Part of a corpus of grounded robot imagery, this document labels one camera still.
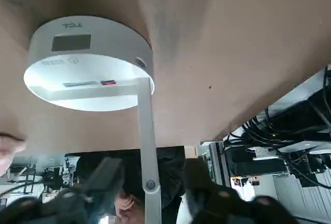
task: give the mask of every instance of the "desk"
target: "desk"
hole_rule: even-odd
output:
[[[32,33],[87,14],[126,24],[151,44],[158,146],[196,145],[234,129],[331,58],[329,0],[0,0],[0,130],[26,153],[139,147],[136,108],[63,109],[23,83]]]

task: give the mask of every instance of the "hand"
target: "hand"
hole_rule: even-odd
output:
[[[121,212],[121,217],[116,223],[121,224],[145,224],[145,208],[141,202],[134,196],[134,205],[126,210]]]
[[[127,196],[124,193],[124,191],[121,190],[119,195],[115,199],[114,205],[115,205],[116,215],[119,218],[122,218],[123,216],[121,212],[130,209],[134,205],[133,196],[132,195]]]

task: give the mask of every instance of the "white lamp head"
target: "white lamp head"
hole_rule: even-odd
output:
[[[63,17],[34,33],[24,82],[52,104],[83,111],[134,107],[137,79],[150,78],[153,53],[134,30],[111,20]]]

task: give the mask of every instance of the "black cable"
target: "black cable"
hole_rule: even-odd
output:
[[[234,138],[239,138],[239,139],[241,138],[240,136],[234,135],[233,133],[229,133],[229,135],[231,135]]]
[[[245,127],[245,124],[242,125],[242,128],[245,130],[245,132],[254,134],[255,136],[259,137],[260,139],[267,140],[267,141],[278,141],[278,142],[280,141],[281,142],[281,140],[279,140],[279,139],[270,139],[270,138],[263,137],[263,136],[257,134],[256,132],[254,132],[254,130],[252,128],[250,128],[249,126]]]
[[[324,121],[324,123],[327,125],[329,130],[331,130],[331,123],[325,117],[325,115],[311,102],[311,100],[307,99],[307,101],[311,105],[311,107],[315,110],[316,114],[322,119],[322,121]]]
[[[265,119],[268,123],[268,126],[272,131],[277,132],[277,133],[293,132],[292,130],[277,130],[277,129],[275,129],[273,127],[273,124],[270,122],[269,108],[268,107],[264,109],[264,113],[265,113]]]
[[[330,106],[326,100],[326,74],[327,74],[327,67],[325,67],[325,70],[324,70],[324,77],[323,77],[323,89],[322,89],[322,93],[323,93],[323,100],[324,100],[324,103],[326,105],[326,108],[327,108],[327,111],[329,113],[329,116],[331,117],[331,109],[330,109]]]
[[[318,181],[314,181],[312,179],[310,179],[306,174],[302,173],[300,171],[300,169],[291,161],[289,160],[288,158],[286,158],[286,156],[280,152],[276,147],[274,147],[272,144],[269,144],[269,146],[274,149],[278,155],[284,160],[287,162],[287,164],[289,164],[291,167],[293,167],[301,176],[303,176],[305,179],[307,179],[308,181],[310,181],[312,184],[315,184],[317,186],[320,186],[320,187],[323,187],[325,189],[331,189],[331,186],[328,186],[328,185],[325,185],[325,184],[321,184],[320,182]]]
[[[38,181],[38,182],[31,182],[31,183],[27,183],[27,184],[22,184],[22,185],[19,185],[19,186],[14,187],[14,188],[8,189],[8,190],[6,190],[6,191],[4,191],[4,192],[2,192],[2,193],[0,194],[0,199],[1,199],[3,196],[5,196],[6,194],[11,193],[11,192],[13,192],[13,191],[16,190],[16,189],[23,188],[23,187],[25,187],[25,186],[36,185],[36,184],[43,184],[43,181]]]

